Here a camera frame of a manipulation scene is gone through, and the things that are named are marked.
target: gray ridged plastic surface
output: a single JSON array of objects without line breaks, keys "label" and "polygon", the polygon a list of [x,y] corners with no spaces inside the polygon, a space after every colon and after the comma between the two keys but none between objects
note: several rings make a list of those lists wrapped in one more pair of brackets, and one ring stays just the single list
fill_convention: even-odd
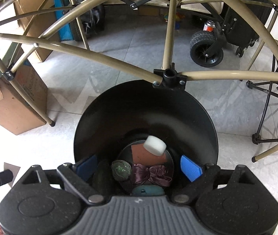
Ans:
[{"label": "gray ridged plastic surface", "polygon": [[114,196],[103,206],[90,207],[64,235],[213,235],[188,207],[175,206],[166,196]]}]

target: black plastic connector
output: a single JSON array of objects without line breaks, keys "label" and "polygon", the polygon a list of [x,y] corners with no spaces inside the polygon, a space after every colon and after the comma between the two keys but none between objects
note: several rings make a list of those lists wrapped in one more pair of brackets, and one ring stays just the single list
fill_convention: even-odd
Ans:
[{"label": "black plastic connector", "polygon": [[166,70],[154,69],[153,73],[163,78],[162,83],[160,85],[153,84],[154,88],[185,90],[187,76],[178,74],[175,69],[166,69]]}]

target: blue rubber pad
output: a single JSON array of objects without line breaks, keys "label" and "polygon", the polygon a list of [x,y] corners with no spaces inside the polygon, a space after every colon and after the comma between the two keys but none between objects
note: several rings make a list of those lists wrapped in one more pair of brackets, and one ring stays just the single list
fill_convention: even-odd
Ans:
[{"label": "blue rubber pad", "polygon": [[77,165],[76,174],[84,181],[87,181],[96,171],[97,166],[98,166],[97,156],[93,155],[90,158],[86,159],[85,161],[79,163],[79,165]]},{"label": "blue rubber pad", "polygon": [[180,159],[180,168],[191,182],[196,180],[203,173],[202,168],[185,155]]}]

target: cardboard box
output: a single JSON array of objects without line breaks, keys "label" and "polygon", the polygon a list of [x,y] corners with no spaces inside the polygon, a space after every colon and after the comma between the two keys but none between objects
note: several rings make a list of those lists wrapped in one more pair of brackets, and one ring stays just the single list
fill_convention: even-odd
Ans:
[{"label": "cardboard box", "polygon": [[[38,10],[39,6],[44,0],[17,0],[14,2],[16,15],[24,14],[31,11]],[[54,6],[54,0],[48,0],[44,8],[50,8]],[[19,25],[25,29],[31,20],[30,17],[22,18],[18,20]],[[45,30],[47,30],[56,21],[55,13],[39,14],[35,17],[35,20],[29,29],[27,36],[39,37]],[[59,34],[54,34],[50,40],[60,41]],[[35,53],[38,57],[38,62],[43,62],[51,53],[51,50],[38,48]]]},{"label": "cardboard box", "polygon": [[[3,58],[5,64],[8,60],[9,56]],[[38,107],[46,111],[48,88],[27,60],[18,69],[15,79]],[[0,125],[18,135],[44,124],[46,121],[30,107],[12,85],[4,78],[0,78]]]},{"label": "cardboard box", "polygon": [[138,7],[138,13],[141,16],[159,16],[160,9],[150,5],[141,5]]}]

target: black plastic clamp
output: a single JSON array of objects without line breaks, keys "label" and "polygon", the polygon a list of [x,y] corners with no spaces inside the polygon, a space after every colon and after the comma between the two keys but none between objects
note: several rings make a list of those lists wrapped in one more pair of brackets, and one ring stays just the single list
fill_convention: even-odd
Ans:
[{"label": "black plastic clamp", "polygon": [[185,90],[187,76],[178,74],[174,68],[166,70],[154,69],[153,73],[163,78],[161,84],[157,82],[153,83],[154,88]]},{"label": "black plastic clamp", "polygon": [[8,69],[5,73],[2,74],[2,76],[7,80],[7,81],[12,81],[15,76],[16,72],[12,72],[10,69]]}]

